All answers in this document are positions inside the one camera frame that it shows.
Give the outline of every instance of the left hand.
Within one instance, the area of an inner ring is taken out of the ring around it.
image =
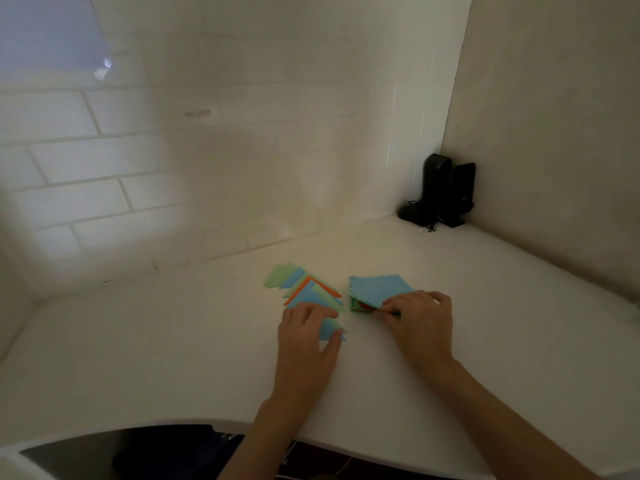
[[[333,332],[320,352],[320,326],[325,317],[338,312],[313,303],[286,308],[278,327],[278,362],[270,401],[287,409],[287,414],[304,421],[327,386],[340,350],[342,331]]]

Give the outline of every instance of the forearm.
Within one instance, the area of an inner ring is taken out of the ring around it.
[[[265,401],[219,480],[273,480],[304,418],[295,417],[284,403]]]
[[[459,363],[430,386],[462,423],[498,480],[598,478],[492,395]]]

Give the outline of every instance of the right hand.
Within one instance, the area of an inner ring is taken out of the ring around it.
[[[451,374],[458,364],[451,351],[451,307],[447,295],[419,290],[388,298],[373,313],[386,323],[406,361],[428,385]]]

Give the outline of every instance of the orange paper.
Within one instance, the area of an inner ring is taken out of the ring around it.
[[[341,297],[342,297],[342,295],[341,295],[340,293],[338,293],[338,291],[336,291],[336,290],[334,290],[334,289],[332,289],[332,288],[329,288],[329,286],[325,285],[324,283],[319,282],[319,281],[318,281],[318,280],[316,280],[313,276],[307,276],[307,277],[304,279],[304,281],[302,281],[302,283],[300,283],[300,286],[298,287],[298,289],[297,289],[297,290],[295,290],[295,291],[293,292],[293,294],[289,297],[289,299],[288,299],[288,300],[286,300],[286,302],[284,303],[284,306],[287,306],[288,304],[290,304],[290,303],[292,302],[293,298],[295,298],[295,297],[296,297],[296,295],[297,295],[298,293],[300,293],[300,291],[302,291],[302,288],[304,288],[305,286],[307,286],[307,284],[308,284],[308,282],[309,282],[309,281],[314,281],[314,282],[316,282],[317,284],[319,284],[319,285],[324,289],[324,291],[326,291],[327,293],[329,293],[331,296],[334,296],[334,297],[336,297],[336,298],[341,298]]]

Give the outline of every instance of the wall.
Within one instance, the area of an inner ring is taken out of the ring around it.
[[[34,293],[0,249],[0,362],[35,306]]]
[[[443,152],[474,224],[640,296],[640,0],[473,0]]]
[[[440,149],[470,0],[92,0],[114,69],[0,75],[39,295],[390,214]]]

